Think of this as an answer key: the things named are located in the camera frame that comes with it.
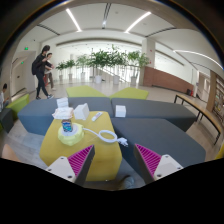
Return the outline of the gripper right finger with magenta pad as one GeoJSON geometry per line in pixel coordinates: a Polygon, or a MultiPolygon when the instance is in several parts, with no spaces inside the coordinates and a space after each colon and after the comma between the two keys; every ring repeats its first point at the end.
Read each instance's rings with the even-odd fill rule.
{"type": "Polygon", "coordinates": [[[146,184],[152,183],[182,169],[182,166],[170,155],[159,155],[139,144],[134,146],[134,155],[138,161],[143,180],[146,184]]]}

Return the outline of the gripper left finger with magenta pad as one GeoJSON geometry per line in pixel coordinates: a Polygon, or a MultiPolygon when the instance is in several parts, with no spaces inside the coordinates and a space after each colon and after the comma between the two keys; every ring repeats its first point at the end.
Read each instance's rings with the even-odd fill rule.
{"type": "Polygon", "coordinates": [[[47,171],[76,185],[83,186],[94,155],[95,147],[90,145],[69,157],[59,157],[47,168],[47,171]]]}

